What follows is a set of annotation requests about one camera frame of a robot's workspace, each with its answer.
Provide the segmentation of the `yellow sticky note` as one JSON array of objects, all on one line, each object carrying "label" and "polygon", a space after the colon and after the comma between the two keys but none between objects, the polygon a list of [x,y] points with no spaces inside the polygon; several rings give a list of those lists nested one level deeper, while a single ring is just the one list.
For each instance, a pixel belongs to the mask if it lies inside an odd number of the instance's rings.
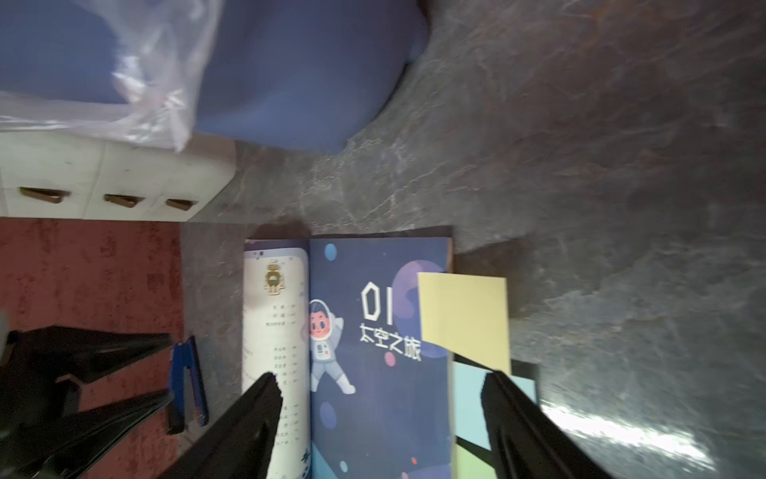
[{"label": "yellow sticky note", "polygon": [[488,369],[512,373],[507,280],[419,273],[422,339]]}]

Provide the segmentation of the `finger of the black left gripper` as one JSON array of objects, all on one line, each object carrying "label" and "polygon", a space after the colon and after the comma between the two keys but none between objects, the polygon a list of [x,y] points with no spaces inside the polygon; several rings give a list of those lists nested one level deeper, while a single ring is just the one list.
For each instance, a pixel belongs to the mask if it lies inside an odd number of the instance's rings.
[{"label": "finger of the black left gripper", "polygon": [[159,390],[1,434],[3,478],[80,478],[174,399]]},{"label": "finger of the black left gripper", "polygon": [[3,389],[50,389],[67,377],[90,384],[174,344],[167,333],[108,333],[75,327],[12,331]]}]

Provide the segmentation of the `blue sticky note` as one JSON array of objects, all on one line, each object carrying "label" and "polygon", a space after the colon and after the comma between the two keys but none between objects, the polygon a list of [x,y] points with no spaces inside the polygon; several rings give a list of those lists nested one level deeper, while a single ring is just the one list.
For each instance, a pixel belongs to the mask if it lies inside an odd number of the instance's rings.
[{"label": "blue sticky note", "polygon": [[[538,367],[516,359],[512,360],[511,367],[511,380],[538,405]],[[491,445],[481,393],[489,372],[489,369],[481,365],[453,361],[452,403],[455,435],[486,450],[489,450]]]}]

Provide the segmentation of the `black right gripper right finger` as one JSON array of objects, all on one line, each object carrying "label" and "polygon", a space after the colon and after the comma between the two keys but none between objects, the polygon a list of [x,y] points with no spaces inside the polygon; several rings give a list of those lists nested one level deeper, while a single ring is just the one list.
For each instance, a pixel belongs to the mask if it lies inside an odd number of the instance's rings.
[{"label": "black right gripper right finger", "polygon": [[504,372],[487,374],[481,401],[497,477],[610,478]]}]

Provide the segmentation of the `children's book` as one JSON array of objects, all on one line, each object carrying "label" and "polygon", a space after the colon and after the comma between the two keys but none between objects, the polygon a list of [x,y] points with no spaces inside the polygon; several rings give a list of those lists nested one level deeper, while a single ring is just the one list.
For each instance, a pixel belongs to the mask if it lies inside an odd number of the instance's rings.
[{"label": "children's book", "polygon": [[275,376],[271,478],[449,478],[446,349],[421,333],[418,277],[448,238],[249,239],[243,387]]}]

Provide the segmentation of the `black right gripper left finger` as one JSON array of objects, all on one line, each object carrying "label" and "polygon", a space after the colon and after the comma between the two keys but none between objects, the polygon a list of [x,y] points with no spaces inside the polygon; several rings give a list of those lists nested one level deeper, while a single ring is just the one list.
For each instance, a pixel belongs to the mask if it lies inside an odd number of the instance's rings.
[{"label": "black right gripper left finger", "polygon": [[281,407],[275,375],[261,375],[161,477],[267,477]]}]

